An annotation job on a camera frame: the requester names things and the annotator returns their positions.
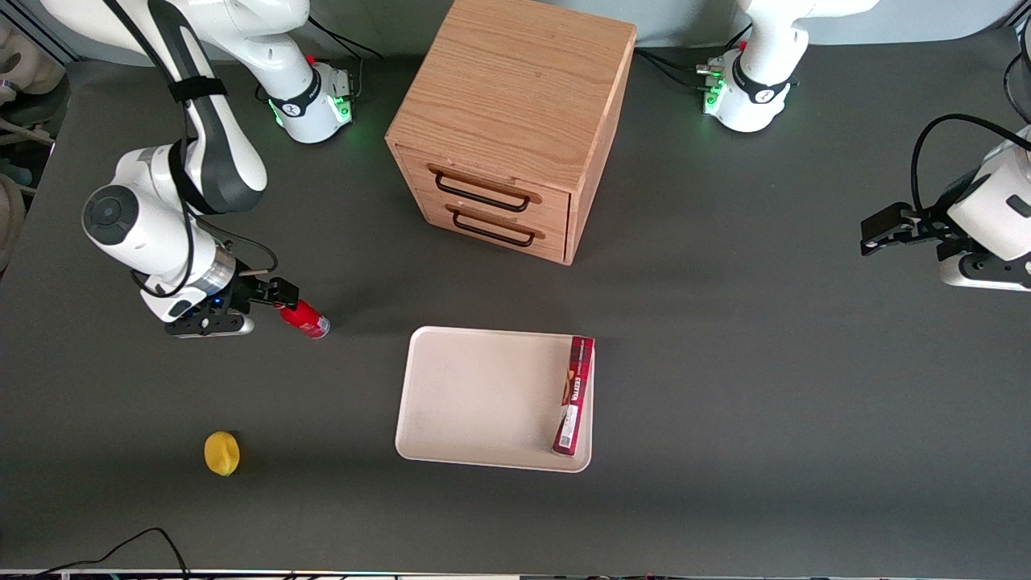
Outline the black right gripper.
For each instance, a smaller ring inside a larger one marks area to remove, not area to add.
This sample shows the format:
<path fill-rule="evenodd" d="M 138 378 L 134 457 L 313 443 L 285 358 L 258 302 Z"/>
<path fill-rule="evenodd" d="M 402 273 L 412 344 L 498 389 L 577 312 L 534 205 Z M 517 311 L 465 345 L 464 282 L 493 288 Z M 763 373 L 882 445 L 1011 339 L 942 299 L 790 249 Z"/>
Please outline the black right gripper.
<path fill-rule="evenodd" d="M 282 278 L 261 280 L 256 275 L 243 275 L 235 272 L 229 285 L 211 296 L 211 313 L 213 315 L 250 315 L 251 301 L 258 294 L 258 304 L 270 305 L 273 308 L 297 307 L 300 289 L 294 283 Z"/>

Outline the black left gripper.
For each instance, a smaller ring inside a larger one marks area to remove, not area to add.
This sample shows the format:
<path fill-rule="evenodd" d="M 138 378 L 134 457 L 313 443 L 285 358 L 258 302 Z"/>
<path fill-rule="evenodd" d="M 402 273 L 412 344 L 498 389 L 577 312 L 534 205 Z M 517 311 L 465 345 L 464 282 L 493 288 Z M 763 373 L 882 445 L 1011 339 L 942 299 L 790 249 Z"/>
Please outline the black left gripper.
<path fill-rule="evenodd" d="M 873 255 L 885 247 L 935 243 L 938 259 L 969 252 L 969 236 L 950 219 L 947 211 L 892 203 L 860 224 L 860 254 Z"/>

